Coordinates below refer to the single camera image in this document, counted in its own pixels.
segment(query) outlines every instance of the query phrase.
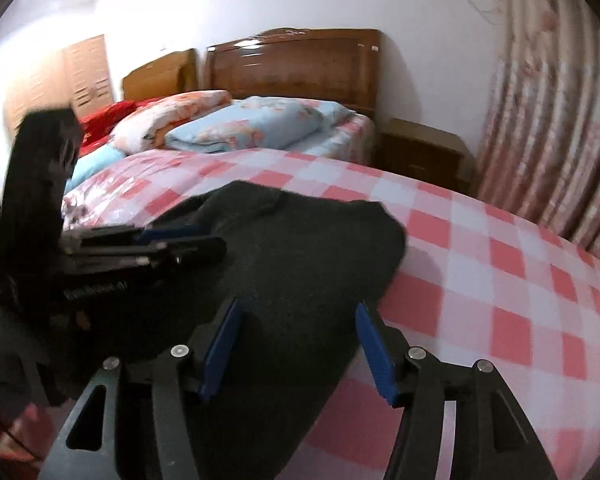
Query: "wooden nightstand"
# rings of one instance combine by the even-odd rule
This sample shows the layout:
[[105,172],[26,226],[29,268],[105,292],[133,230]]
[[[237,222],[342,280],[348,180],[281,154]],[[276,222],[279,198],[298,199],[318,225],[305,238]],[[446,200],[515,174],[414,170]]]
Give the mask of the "wooden nightstand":
[[391,119],[380,139],[376,166],[468,193],[469,181],[458,178],[458,169],[466,158],[473,161],[460,137],[424,124]]

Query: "black cloth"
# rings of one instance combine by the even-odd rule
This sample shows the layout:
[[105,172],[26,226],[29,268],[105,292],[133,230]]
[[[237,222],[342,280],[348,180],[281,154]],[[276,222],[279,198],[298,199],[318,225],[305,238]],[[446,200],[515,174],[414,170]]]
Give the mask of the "black cloth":
[[274,478],[350,362],[358,346],[355,307],[375,306],[384,294],[404,255],[404,229],[379,203],[240,181],[185,200],[154,222],[183,224],[223,237],[227,256],[94,308],[97,358],[151,358],[185,342],[224,298],[243,298],[246,313],[220,392],[187,411],[209,478]]

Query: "floral pillow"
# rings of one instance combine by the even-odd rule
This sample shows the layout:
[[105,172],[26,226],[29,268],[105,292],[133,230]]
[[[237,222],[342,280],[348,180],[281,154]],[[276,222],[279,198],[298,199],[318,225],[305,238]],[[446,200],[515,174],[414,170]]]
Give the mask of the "floral pillow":
[[122,119],[113,129],[110,143],[127,155],[157,148],[172,128],[230,102],[231,94],[226,90],[201,90],[165,97]]
[[342,106],[336,101],[319,101],[318,99],[296,99],[303,105],[311,106],[318,110],[324,117],[324,127],[333,128],[336,124],[349,119],[356,113]]
[[280,149],[313,133],[323,121],[320,112],[293,99],[250,97],[174,128],[165,144],[205,153]]

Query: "pink checkered bedsheet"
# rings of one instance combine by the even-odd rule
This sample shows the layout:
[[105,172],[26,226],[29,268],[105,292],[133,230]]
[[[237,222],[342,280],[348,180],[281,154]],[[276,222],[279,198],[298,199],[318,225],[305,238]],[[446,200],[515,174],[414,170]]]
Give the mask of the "pink checkered bedsheet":
[[[187,196],[232,180],[311,196],[373,200],[408,230],[408,252],[380,313],[440,360],[493,361],[560,479],[600,453],[600,261],[472,198],[339,160],[277,150],[151,151],[117,162],[65,197],[83,225],[147,224]],[[450,469],[448,403],[439,478]],[[381,479],[400,419],[359,352],[280,478]]]

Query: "blue gripper pad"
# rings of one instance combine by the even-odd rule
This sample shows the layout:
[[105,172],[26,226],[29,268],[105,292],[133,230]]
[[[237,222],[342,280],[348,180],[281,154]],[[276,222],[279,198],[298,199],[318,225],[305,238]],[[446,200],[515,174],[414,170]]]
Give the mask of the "blue gripper pad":
[[239,300],[234,300],[205,355],[203,381],[198,393],[202,402],[208,402],[220,388],[231,349],[238,336],[241,320],[242,306]]
[[365,352],[366,362],[371,368],[378,393],[390,405],[395,406],[398,401],[397,363],[381,335],[382,329],[386,327],[378,313],[370,313],[364,303],[359,303],[356,308],[356,332]]

